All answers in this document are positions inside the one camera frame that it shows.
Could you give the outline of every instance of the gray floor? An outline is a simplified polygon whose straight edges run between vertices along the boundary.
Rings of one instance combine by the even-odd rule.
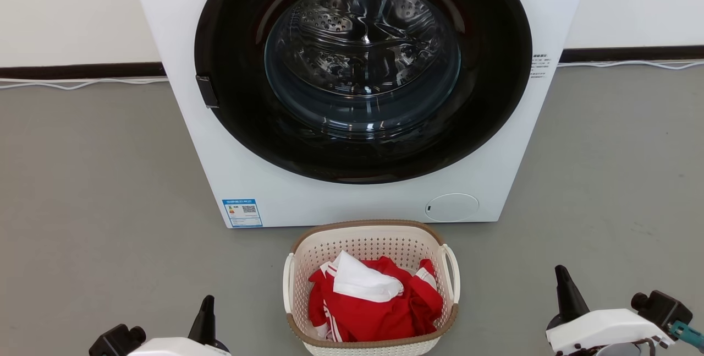
[[[704,67],[559,70],[500,222],[437,226],[463,293],[432,354],[550,354],[556,264],[592,308],[659,289],[704,329],[702,130]],[[0,91],[0,354],[186,336],[209,293],[234,354],[307,354],[281,301],[303,231],[224,227],[166,84]]]

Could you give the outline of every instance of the white towel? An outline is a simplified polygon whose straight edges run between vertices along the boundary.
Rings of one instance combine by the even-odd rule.
[[[373,303],[385,303],[403,294],[403,284],[393,276],[367,268],[359,260],[342,251],[330,265],[337,269],[332,291]]]

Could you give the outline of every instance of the washing machine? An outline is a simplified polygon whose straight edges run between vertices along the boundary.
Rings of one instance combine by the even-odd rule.
[[[497,221],[578,3],[141,0],[229,228]]]

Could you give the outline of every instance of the red shirt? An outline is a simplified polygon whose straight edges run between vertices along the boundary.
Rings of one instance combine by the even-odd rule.
[[[433,322],[440,318],[443,299],[429,259],[420,261],[415,275],[398,268],[386,256],[362,263],[397,278],[403,284],[403,293],[385,303],[335,293],[332,289],[337,270],[324,264],[309,278],[314,282],[309,318],[319,332],[327,331],[327,338],[335,342],[395,340],[435,332]]]

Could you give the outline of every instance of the power cord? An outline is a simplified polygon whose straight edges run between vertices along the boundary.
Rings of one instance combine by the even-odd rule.
[[[694,67],[695,65],[703,65],[704,60],[701,61],[669,61],[667,64],[656,63],[654,61],[641,61],[641,60],[629,60],[629,61],[613,61],[613,62],[583,62],[583,63],[558,63],[558,68],[563,67],[596,67],[596,68],[606,68],[613,67],[615,65],[651,65],[658,68],[664,68],[666,70],[684,70],[685,68]],[[143,78],[143,79],[118,79],[118,78],[101,78],[99,80],[15,80],[11,78],[0,78],[0,83],[11,83],[10,85],[0,85],[0,90],[10,89],[15,87],[30,87],[30,86],[42,86],[42,87],[53,87],[60,90],[77,90],[78,88],[86,87],[88,85],[93,85],[97,83],[123,83],[130,85],[148,85],[153,83],[167,83],[168,78]],[[77,84],[73,86],[63,86],[60,84]]]
[[[148,85],[153,83],[167,83],[168,78],[140,78],[140,79],[119,79],[119,78],[101,78],[99,80],[16,80],[13,78],[0,78],[0,83],[12,83],[10,85],[0,85],[1,89],[10,89],[14,87],[53,87],[60,90],[77,90],[78,88],[86,87],[97,83],[121,83],[130,85]],[[73,86],[64,86],[60,84],[78,84]]]
[[[582,63],[558,63],[558,67],[613,67],[615,65],[652,65],[654,67],[664,68],[666,70],[684,70],[685,68],[702,65],[704,61],[669,61],[667,64],[656,63],[654,61],[628,60],[628,61],[613,61],[613,62],[582,62]]]

